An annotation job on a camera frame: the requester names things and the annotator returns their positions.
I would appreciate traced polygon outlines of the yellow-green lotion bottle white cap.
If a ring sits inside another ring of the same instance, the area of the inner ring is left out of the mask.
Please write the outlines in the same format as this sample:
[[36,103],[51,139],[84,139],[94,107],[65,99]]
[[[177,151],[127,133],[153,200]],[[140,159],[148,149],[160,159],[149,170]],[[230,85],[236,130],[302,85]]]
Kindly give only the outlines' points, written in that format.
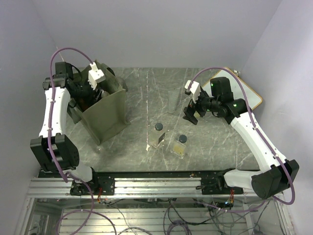
[[109,92],[107,92],[107,91],[101,91],[101,98],[105,98],[105,97],[107,97],[107,96],[109,96],[109,95],[110,95]]

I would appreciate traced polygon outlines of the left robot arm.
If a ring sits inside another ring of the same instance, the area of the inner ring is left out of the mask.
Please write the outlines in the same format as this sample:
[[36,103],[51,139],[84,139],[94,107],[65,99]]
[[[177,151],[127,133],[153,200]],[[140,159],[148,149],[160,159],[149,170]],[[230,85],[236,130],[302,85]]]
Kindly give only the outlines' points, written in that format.
[[80,162],[77,147],[66,136],[66,118],[68,109],[87,108],[100,99],[98,85],[105,75],[93,62],[88,67],[87,79],[77,82],[74,68],[70,63],[58,62],[55,75],[45,79],[44,122],[38,138],[30,141],[30,148],[43,171],[60,173],[65,178],[73,175],[76,180],[83,180],[86,193],[95,194],[100,183],[92,177],[92,168]]

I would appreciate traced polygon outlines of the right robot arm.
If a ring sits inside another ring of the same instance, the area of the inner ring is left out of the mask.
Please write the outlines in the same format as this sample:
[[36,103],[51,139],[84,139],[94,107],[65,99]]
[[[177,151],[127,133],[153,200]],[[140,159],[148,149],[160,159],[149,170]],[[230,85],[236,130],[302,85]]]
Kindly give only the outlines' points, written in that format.
[[274,197],[276,194],[293,189],[293,182],[299,171],[296,160],[288,160],[272,144],[246,104],[246,98],[234,99],[231,84],[226,77],[211,80],[211,92],[208,93],[196,81],[187,81],[185,93],[192,98],[184,108],[184,119],[193,124],[198,120],[194,116],[198,112],[201,117],[211,112],[225,121],[243,138],[253,156],[259,171],[226,169],[215,182],[216,190],[228,193],[233,187],[253,190],[261,199]]

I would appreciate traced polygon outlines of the green canvas bag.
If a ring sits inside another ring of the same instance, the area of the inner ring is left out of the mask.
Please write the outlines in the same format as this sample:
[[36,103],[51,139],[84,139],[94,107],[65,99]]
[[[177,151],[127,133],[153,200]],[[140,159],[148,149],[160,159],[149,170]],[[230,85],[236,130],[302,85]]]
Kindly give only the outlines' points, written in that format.
[[97,145],[114,137],[130,122],[126,119],[126,92],[128,87],[123,78],[115,76],[113,70],[104,63],[94,61],[105,75],[101,87],[110,93],[95,104],[81,108],[71,100],[67,113],[75,124],[81,122]]

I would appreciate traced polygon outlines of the grey squeeze tube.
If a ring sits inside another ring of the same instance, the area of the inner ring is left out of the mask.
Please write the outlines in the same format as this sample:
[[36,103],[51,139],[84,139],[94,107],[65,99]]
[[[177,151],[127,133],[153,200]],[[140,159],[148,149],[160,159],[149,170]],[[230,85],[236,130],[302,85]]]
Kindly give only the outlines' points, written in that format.
[[180,88],[168,91],[168,103],[167,103],[168,113],[172,114],[175,112],[179,100],[179,94]]

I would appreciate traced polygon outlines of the clear square bottle yellow contents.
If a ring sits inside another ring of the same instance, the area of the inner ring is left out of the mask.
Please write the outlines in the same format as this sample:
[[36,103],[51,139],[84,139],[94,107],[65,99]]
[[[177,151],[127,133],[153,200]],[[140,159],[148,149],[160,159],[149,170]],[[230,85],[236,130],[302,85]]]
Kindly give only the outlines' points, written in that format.
[[171,143],[170,152],[183,159],[186,155],[187,140],[188,138],[184,134],[176,135]]

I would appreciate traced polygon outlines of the clear square bottle black label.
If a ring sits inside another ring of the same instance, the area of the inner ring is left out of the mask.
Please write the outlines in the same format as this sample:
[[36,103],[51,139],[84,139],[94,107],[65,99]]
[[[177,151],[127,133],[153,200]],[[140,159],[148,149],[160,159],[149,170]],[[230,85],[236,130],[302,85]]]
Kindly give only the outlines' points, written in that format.
[[165,126],[158,122],[154,125],[153,129],[150,131],[149,143],[152,147],[158,148],[159,145],[164,141],[166,135]]

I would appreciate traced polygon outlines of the aluminium rail frame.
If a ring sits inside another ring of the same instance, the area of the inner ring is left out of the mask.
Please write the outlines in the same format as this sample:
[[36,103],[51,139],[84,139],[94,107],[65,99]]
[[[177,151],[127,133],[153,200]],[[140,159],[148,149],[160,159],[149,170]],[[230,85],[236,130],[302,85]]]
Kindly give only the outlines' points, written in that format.
[[[102,192],[94,197],[102,199],[122,198],[182,198],[228,197],[231,190],[236,197],[256,197],[251,189],[216,186],[218,171],[159,171],[159,172],[99,172]],[[76,191],[72,180],[67,183],[55,174],[43,173],[31,180],[26,193],[29,198],[87,199],[90,194]]]

